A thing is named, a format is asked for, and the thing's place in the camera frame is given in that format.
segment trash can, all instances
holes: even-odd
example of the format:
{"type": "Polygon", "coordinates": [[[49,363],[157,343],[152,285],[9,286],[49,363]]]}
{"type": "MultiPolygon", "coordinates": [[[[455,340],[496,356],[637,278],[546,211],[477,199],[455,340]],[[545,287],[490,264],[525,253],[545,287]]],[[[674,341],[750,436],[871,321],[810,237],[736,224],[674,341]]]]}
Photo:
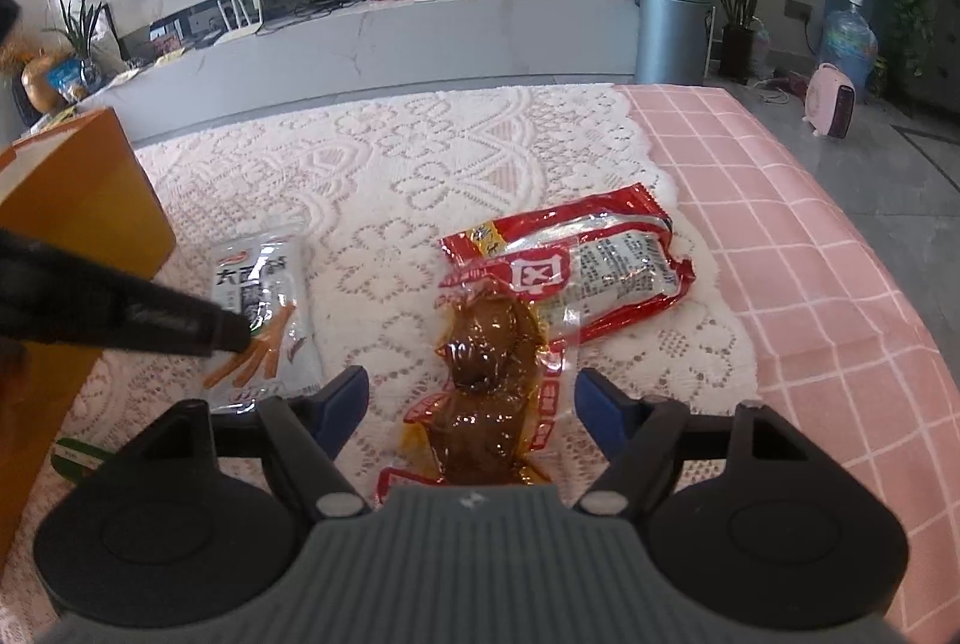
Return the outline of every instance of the trash can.
{"type": "Polygon", "coordinates": [[[702,86],[714,0],[634,0],[640,8],[637,83],[702,86]]]}

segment orange box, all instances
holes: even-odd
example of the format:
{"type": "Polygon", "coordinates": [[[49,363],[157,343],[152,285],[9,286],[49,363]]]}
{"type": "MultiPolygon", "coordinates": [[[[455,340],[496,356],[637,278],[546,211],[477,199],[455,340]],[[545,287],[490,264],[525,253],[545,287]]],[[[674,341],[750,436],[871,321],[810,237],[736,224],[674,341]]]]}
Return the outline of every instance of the orange box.
{"type": "MultiPolygon", "coordinates": [[[[0,154],[0,227],[142,278],[152,278],[176,246],[112,109],[90,111],[0,154]]],[[[0,402],[0,569],[47,449],[102,351],[24,345],[28,380],[0,402]]]]}

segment floral lace pattern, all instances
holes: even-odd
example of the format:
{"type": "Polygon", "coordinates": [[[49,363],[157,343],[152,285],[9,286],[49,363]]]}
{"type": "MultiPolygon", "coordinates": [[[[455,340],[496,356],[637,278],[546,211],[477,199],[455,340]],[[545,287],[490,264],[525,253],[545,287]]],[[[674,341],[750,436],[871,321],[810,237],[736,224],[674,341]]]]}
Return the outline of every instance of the floral lace pattern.
{"type": "MultiPolygon", "coordinates": [[[[512,87],[340,104],[185,135],[138,157],[179,248],[158,277],[193,294],[208,286],[209,246],[279,222],[304,229],[312,320],[325,373],[362,364],[371,403],[337,460],[363,494],[392,456],[407,406],[445,380],[433,287],[436,240],[486,219],[642,181],[674,218],[675,253],[697,281],[684,301],[581,349],[631,395],[662,393],[728,412],[757,391],[755,357],[717,288],[717,265],[677,211],[675,187],[649,157],[631,104],[607,85],[512,87]]],[[[115,448],[172,403],[199,392],[198,362],[107,352],[62,431],[115,448]]],[[[576,419],[563,422],[565,497],[603,459],[576,419]]],[[[256,463],[224,469],[256,481],[256,463]]],[[[691,467],[689,479],[712,473],[691,467]]],[[[0,585],[0,640],[29,642],[54,614],[32,567],[37,523],[66,491],[45,465],[0,585]]]]}

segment snack bag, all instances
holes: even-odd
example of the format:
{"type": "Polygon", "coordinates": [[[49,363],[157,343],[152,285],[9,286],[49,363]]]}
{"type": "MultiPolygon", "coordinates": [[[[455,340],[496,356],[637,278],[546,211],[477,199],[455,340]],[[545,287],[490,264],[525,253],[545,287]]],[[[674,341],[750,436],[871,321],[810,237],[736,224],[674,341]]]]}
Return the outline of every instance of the snack bag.
{"type": "Polygon", "coordinates": [[[563,246],[458,267],[440,283],[446,328],[435,352],[450,377],[403,417],[407,467],[393,484],[542,484],[550,481],[554,425],[569,409],[579,315],[563,295],[574,284],[563,246]]]}
{"type": "Polygon", "coordinates": [[[250,321],[251,344],[218,352],[203,379],[210,410],[246,411],[257,398],[310,395],[323,372],[306,300],[301,240],[291,228],[215,246],[213,301],[250,321]]]}
{"type": "Polygon", "coordinates": [[[673,222],[642,184],[590,195],[541,211],[516,214],[440,240],[456,265],[477,257],[565,243],[580,278],[565,302],[581,314],[580,339],[590,341],[658,314],[689,290],[690,260],[670,256],[673,222]]]}

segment pink tablecloth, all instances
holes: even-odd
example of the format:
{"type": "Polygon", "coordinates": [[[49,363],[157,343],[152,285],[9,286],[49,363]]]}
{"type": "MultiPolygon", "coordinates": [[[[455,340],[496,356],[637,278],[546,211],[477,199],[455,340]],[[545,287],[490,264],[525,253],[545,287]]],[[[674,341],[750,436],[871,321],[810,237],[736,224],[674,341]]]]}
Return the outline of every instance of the pink tablecloth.
{"type": "Polygon", "coordinates": [[[719,261],[763,398],[904,524],[910,564],[889,619],[919,644],[948,640],[960,630],[960,395],[933,338],[843,212],[726,91],[624,91],[719,261]]]}

